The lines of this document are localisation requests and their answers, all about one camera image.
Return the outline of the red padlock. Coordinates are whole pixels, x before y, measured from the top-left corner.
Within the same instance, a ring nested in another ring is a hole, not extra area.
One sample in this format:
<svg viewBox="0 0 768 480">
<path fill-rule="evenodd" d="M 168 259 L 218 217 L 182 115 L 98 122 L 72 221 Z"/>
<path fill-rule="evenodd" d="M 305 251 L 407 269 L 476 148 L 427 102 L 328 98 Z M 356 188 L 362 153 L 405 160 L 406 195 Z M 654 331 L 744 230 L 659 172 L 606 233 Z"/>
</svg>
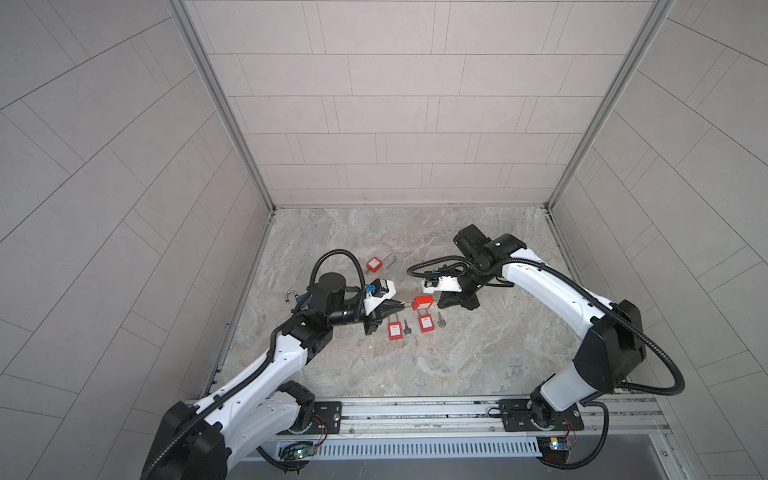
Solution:
<svg viewBox="0 0 768 480">
<path fill-rule="evenodd" d="M 385 255 L 382 258 L 379 257 L 372 257 L 367 263 L 366 268 L 371 273 L 376 273 L 382 268 L 389 268 L 391 267 L 396 261 L 396 255 L 394 253 L 390 253 L 388 255 Z"/>
<path fill-rule="evenodd" d="M 419 295 L 415 296 L 412 300 L 404 302 L 403 306 L 410 308 L 413 311 L 428 310 L 434 304 L 434 297 L 432 295 Z"/>
<path fill-rule="evenodd" d="M 435 322 L 428 310 L 422 309 L 417 312 L 420 330 L 422 333 L 435 330 Z"/>
<path fill-rule="evenodd" d="M 388 323 L 387 331 L 391 341 L 402 340 L 405 336 L 403 324 L 399 321 Z"/>
</svg>

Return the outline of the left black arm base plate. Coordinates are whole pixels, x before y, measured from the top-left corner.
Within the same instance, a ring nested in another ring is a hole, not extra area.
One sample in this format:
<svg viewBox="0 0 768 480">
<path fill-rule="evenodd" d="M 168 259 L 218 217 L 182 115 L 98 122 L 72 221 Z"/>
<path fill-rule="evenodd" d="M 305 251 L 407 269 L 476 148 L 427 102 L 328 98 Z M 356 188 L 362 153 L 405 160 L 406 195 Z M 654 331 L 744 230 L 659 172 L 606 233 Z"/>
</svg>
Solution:
<svg viewBox="0 0 768 480">
<path fill-rule="evenodd" d="M 312 412 L 306 417 L 308 423 L 301 424 L 302 417 L 297 424 L 284 430 L 284 435 L 324 435 L 338 434 L 340 431 L 343 404 L 341 401 L 316 401 Z"/>
</svg>

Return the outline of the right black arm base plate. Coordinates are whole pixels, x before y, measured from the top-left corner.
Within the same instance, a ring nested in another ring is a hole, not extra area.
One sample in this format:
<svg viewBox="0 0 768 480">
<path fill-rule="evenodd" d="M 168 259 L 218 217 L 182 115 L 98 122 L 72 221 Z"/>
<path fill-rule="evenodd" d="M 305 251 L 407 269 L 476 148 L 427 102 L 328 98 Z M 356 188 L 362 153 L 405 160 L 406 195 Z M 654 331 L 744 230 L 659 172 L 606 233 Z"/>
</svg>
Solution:
<svg viewBox="0 0 768 480">
<path fill-rule="evenodd" d="M 563 411 L 529 398 L 498 401 L 497 409 L 506 432 L 581 431 L 584 423 L 577 403 Z"/>
</svg>

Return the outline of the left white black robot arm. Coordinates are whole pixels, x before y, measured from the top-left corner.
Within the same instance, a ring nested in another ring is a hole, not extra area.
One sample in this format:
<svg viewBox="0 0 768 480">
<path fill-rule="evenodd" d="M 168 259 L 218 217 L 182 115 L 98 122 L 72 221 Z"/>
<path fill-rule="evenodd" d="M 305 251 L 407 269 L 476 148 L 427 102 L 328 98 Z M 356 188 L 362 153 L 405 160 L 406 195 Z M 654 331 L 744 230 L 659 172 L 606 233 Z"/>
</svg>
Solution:
<svg viewBox="0 0 768 480">
<path fill-rule="evenodd" d="M 361 324 L 372 334 L 402 311 L 393 281 L 367 282 L 354 254 L 331 250 L 313 266 L 290 317 L 271 333 L 268 349 L 212 394 L 177 402 L 162 417 L 144 479 L 223 479 L 252 452 L 284 473 L 300 473 L 318 446 L 297 441 L 277 456 L 264 443 L 280 432 L 305 432 L 315 396 L 293 380 L 332 340 L 335 327 Z"/>
</svg>

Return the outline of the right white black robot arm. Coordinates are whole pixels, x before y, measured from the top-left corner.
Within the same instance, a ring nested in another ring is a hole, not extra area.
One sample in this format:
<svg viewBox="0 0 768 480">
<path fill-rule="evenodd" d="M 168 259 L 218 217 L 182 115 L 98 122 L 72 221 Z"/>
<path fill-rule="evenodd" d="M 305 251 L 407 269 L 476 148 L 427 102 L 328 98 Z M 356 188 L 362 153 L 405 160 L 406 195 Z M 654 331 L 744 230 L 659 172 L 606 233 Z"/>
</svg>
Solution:
<svg viewBox="0 0 768 480">
<path fill-rule="evenodd" d="M 496 410 L 500 418 L 524 420 L 528 429 L 564 429 L 567 441 L 575 437 L 575 423 L 568 413 L 580 406 L 601 411 L 601 430 L 592 451 L 571 460 L 562 441 L 549 441 L 540 460 L 547 468 L 584 468 L 603 451 L 610 426 L 603 396 L 616 390 L 675 396 L 685 389 L 680 368 L 644 333 L 637 306 L 628 300 L 614 302 L 579 285 L 511 233 L 492 238 L 470 224 L 450 242 L 427 234 L 401 251 L 409 262 L 406 274 L 420 283 L 418 294 L 433 296 L 439 311 L 456 309 L 461 319 L 478 320 L 501 336 L 459 341 L 459 357 L 447 361 L 451 372 L 432 390 L 437 395 L 467 394 L 476 379 L 500 379 L 498 367 L 484 373 L 480 366 L 470 366 L 475 354 L 469 349 L 479 347 L 477 356 L 484 357 L 486 348 L 500 349 L 517 332 L 516 326 L 502 324 L 503 292 L 512 293 L 516 300 L 529 295 L 541 302 L 532 313 L 544 314 L 548 326 L 560 319 L 563 326 L 555 332 L 556 345 L 563 345 L 564 329 L 573 332 L 572 359 L 562 361 L 558 372 L 534 386 L 524 406 L 513 409 L 504 404 Z"/>
</svg>

